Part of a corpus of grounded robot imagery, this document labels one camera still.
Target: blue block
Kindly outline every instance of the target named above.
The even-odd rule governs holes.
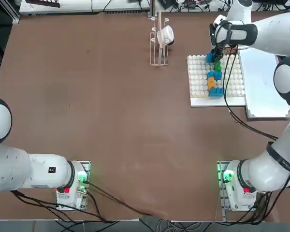
[[[211,76],[213,76],[213,77],[215,78],[215,72],[210,71],[210,72],[207,74],[207,80],[208,80]]]
[[[213,59],[213,53],[208,53],[205,57],[205,61],[207,63],[211,63],[212,62],[212,59]]]
[[[223,88],[211,88],[208,91],[208,95],[210,97],[222,97],[223,96]]]
[[[221,80],[221,77],[222,77],[222,72],[214,72],[214,79],[215,81],[217,80]]]

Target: brown tabletop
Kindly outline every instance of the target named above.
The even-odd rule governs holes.
[[[92,182],[157,217],[214,220],[216,161],[255,157],[268,141],[235,123],[224,107],[190,107],[186,57],[210,51],[208,25],[215,16],[169,15],[175,43],[167,67],[149,65],[152,21],[145,14],[23,17],[12,28],[0,71],[0,97],[14,120],[5,144],[90,160]],[[234,111],[246,118],[244,108]],[[274,135],[287,123],[250,122]],[[22,192],[56,201],[53,189]],[[95,195],[106,218],[140,217]],[[89,211],[95,212],[92,203]],[[52,218],[0,193],[0,219]],[[273,218],[290,222],[290,189]]]

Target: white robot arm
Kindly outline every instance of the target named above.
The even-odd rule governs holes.
[[[234,0],[228,16],[216,18],[212,26],[215,28],[214,50],[219,51],[228,45],[246,45],[288,56],[275,69],[274,85],[290,105],[290,13],[251,23],[251,6],[251,0]],[[257,191],[283,188],[290,175],[290,124],[261,155],[249,160],[233,160],[225,173],[223,178],[232,210],[249,210]]]
[[[12,127],[12,114],[0,99],[0,191],[27,188],[57,189],[57,202],[81,208],[85,185],[79,181],[88,178],[78,161],[67,161],[53,154],[28,154],[14,147],[1,145]]]

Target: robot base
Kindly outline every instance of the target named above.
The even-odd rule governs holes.
[[[81,181],[88,180],[90,176],[90,161],[71,161],[75,169],[73,184],[65,188],[64,192],[56,190],[57,203],[68,205],[77,209],[86,210],[88,184]],[[64,206],[57,206],[58,210],[74,210]]]
[[[240,185],[237,177],[239,162],[239,160],[233,160],[228,164],[227,169],[223,173],[223,181],[231,210],[248,211],[255,204],[257,191],[245,192]]]

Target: floor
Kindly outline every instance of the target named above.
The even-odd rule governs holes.
[[[154,217],[145,217],[142,219],[148,226],[156,231],[158,219]],[[184,226],[188,226],[190,223],[182,223]],[[204,231],[208,222],[204,222],[202,226],[196,230],[199,232]],[[102,223],[87,223],[85,227],[83,225],[77,225],[72,228],[74,232],[95,232],[106,225]],[[53,221],[0,221],[0,232],[59,232],[62,228]],[[137,221],[123,221],[106,230],[105,232],[150,232],[144,224]],[[290,232],[290,224],[274,224],[274,223],[262,223],[258,226],[252,225],[234,225],[234,226],[221,226],[218,224],[212,224],[207,232]]]

